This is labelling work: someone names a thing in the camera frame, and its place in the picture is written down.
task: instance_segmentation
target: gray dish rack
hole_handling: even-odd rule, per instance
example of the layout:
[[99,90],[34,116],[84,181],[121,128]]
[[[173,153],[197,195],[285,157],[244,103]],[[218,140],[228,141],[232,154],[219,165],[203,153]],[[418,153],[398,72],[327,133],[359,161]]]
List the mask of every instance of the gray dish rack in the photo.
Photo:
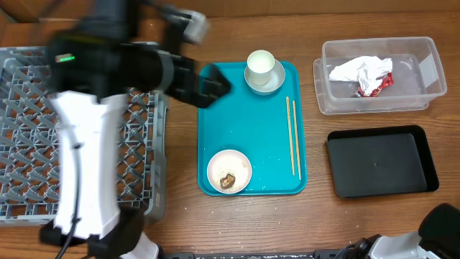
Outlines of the gray dish rack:
[[[59,200],[59,118],[46,99],[45,48],[0,48],[0,64],[0,226],[45,224],[55,217]],[[116,198],[156,222],[165,213],[169,98],[133,88],[127,98]]]

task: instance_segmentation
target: green led indicator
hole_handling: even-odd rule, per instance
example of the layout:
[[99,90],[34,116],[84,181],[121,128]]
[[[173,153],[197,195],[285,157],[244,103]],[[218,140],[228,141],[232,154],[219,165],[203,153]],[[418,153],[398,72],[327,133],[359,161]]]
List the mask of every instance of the green led indicator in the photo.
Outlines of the green led indicator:
[[59,62],[65,62],[65,61],[70,61],[70,60],[74,60],[74,59],[75,59],[75,57],[74,57],[74,56],[71,56],[71,57],[61,58],[61,59],[59,60]]

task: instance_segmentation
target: bowl with food residue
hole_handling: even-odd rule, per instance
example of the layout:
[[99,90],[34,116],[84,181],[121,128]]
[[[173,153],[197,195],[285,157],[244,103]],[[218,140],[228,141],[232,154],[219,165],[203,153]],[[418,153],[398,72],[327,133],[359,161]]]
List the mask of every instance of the bowl with food residue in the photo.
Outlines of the bowl with food residue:
[[249,184],[252,167],[249,159],[236,150],[222,150],[208,164],[209,183],[223,194],[235,194]]

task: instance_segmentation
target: chopstick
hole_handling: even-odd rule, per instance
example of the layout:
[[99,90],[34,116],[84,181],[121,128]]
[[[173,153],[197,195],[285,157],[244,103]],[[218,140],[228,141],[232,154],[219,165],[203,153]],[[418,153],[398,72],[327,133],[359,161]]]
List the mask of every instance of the chopstick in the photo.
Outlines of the chopstick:
[[295,176],[294,152],[293,152],[293,129],[290,126],[289,96],[286,96],[286,111],[287,111],[287,127],[289,128],[290,163],[291,163],[291,165],[293,167],[293,176]]
[[302,180],[302,174],[300,173],[299,137],[297,135],[297,116],[295,115],[295,101],[293,101],[293,109],[294,109],[295,151],[297,152],[297,170],[299,172],[299,180]]

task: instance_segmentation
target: white crumpled paper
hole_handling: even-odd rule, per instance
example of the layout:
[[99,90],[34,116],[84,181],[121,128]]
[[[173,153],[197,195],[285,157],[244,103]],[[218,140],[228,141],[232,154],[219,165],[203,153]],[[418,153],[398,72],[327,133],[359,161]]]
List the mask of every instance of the white crumpled paper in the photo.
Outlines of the white crumpled paper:
[[365,96],[382,84],[381,78],[393,70],[391,58],[380,60],[378,57],[363,56],[336,66],[329,74],[330,81],[359,82]]

